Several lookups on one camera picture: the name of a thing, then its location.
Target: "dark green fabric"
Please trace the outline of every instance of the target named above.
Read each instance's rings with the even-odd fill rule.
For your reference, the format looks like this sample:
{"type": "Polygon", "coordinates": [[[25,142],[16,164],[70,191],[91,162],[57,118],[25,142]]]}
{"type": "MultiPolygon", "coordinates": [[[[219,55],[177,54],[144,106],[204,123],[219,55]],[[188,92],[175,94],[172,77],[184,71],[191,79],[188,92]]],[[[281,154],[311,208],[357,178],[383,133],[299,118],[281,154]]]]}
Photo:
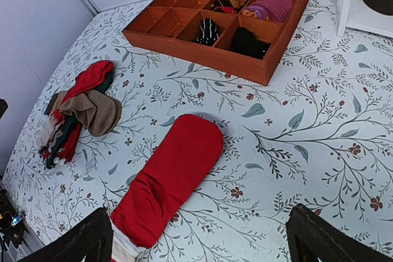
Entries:
{"type": "MultiPolygon", "coordinates": [[[[108,72],[108,74],[106,74],[104,82],[94,89],[101,93],[105,93],[105,91],[110,87],[112,82],[113,82],[113,73],[111,71],[108,72]]],[[[78,120],[74,115],[65,119],[63,125],[60,127],[60,130],[63,132],[63,135],[56,140],[56,144],[50,150],[50,156],[47,158],[46,167],[48,169],[55,167],[55,163],[53,161],[56,158],[59,149],[62,148],[62,146],[67,142],[71,131],[74,130],[77,124],[78,124],[78,120]]]]}

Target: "purple fabric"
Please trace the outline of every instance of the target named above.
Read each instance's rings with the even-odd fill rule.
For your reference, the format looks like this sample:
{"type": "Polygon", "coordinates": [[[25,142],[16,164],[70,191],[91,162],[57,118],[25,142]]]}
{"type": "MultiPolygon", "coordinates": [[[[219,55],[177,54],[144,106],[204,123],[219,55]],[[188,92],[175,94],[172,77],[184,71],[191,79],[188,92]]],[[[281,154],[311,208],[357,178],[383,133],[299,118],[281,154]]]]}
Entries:
{"type": "Polygon", "coordinates": [[[245,10],[248,10],[249,12],[255,12],[257,14],[258,18],[260,18],[261,20],[267,20],[269,17],[268,12],[263,7],[260,7],[257,5],[251,4],[245,10]]]}
{"type": "Polygon", "coordinates": [[[257,0],[246,9],[251,12],[266,11],[272,21],[283,23],[294,4],[294,0],[257,0]]]}

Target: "white fabric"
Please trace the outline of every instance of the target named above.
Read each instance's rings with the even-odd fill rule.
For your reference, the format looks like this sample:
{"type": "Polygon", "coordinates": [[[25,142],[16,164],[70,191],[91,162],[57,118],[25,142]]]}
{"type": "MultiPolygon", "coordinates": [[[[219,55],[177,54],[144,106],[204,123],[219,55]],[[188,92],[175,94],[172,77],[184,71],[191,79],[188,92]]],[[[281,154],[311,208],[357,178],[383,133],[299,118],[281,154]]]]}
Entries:
{"type": "Polygon", "coordinates": [[[116,262],[133,262],[136,258],[142,257],[147,249],[136,246],[113,224],[112,220],[111,223],[113,229],[112,259],[116,262]]]}
{"type": "Polygon", "coordinates": [[[55,119],[53,116],[49,116],[47,124],[44,129],[42,129],[41,134],[38,137],[37,145],[39,150],[48,145],[49,140],[53,137],[58,128],[59,126],[55,125],[55,119]]]}

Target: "floral bedsheet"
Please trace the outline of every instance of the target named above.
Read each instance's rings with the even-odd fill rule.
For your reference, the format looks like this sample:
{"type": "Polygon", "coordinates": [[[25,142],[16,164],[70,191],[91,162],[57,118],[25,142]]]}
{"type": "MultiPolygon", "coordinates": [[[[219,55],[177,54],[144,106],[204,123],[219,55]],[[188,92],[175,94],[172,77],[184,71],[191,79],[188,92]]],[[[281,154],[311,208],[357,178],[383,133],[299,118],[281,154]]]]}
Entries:
{"type": "Polygon", "coordinates": [[[146,5],[93,19],[16,143],[3,182],[42,242],[104,203],[113,210],[173,121],[191,113],[219,126],[224,152],[143,261],[289,261],[284,224],[298,202],[392,256],[393,40],[337,37],[334,0],[310,0],[262,87],[132,47],[121,31],[146,5]],[[46,105],[103,59],[115,63],[107,93],[122,102],[120,123],[104,137],[83,130],[72,162],[45,170],[36,141],[46,105]]]}

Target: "brown fabric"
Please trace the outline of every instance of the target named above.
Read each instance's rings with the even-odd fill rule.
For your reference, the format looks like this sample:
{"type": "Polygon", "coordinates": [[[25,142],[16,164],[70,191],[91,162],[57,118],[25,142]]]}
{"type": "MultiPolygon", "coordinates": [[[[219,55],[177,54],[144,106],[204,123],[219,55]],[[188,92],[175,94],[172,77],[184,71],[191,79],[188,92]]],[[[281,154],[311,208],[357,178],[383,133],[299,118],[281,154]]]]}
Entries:
{"type": "Polygon", "coordinates": [[[53,113],[54,110],[57,110],[58,108],[60,108],[60,104],[61,104],[63,98],[66,96],[66,94],[67,94],[67,91],[61,91],[61,92],[55,93],[52,96],[52,98],[51,98],[51,100],[50,100],[50,102],[44,112],[44,115],[49,116],[51,113],[53,113]]]}
{"type": "Polygon", "coordinates": [[[115,128],[122,114],[122,104],[97,90],[90,90],[66,101],[60,112],[65,116],[75,115],[92,136],[102,136],[115,128]]]}

